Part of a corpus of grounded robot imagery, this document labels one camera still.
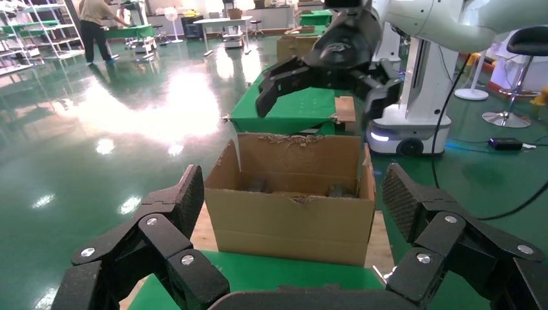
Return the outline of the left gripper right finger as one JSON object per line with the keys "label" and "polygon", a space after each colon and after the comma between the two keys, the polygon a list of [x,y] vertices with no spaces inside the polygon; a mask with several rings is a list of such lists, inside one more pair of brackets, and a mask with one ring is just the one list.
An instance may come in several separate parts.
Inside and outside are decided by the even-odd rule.
{"label": "left gripper right finger", "polygon": [[460,275],[491,309],[546,309],[546,255],[469,214],[448,192],[416,183],[397,164],[382,182],[383,203],[410,244],[386,289],[426,309],[447,273]]}

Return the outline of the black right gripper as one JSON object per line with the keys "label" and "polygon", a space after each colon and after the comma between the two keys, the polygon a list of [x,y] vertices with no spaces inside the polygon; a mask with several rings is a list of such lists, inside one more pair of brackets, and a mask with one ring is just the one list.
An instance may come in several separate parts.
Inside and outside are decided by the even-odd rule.
{"label": "black right gripper", "polygon": [[385,108],[397,103],[403,80],[388,59],[372,66],[383,36],[383,20],[373,1],[325,1],[336,16],[303,59],[293,56],[262,73],[256,111],[265,118],[279,97],[307,88],[338,90],[335,73],[344,77],[348,91],[360,103],[361,125],[383,117]]}

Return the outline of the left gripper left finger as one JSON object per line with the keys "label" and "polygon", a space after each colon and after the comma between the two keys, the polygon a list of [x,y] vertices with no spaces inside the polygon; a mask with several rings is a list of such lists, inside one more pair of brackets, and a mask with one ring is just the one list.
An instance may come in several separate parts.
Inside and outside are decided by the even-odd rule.
{"label": "left gripper left finger", "polygon": [[129,221],[74,252],[52,308],[118,309],[149,275],[180,309],[210,308],[229,282],[191,242],[203,202],[202,170],[190,165],[175,186],[148,194]]}

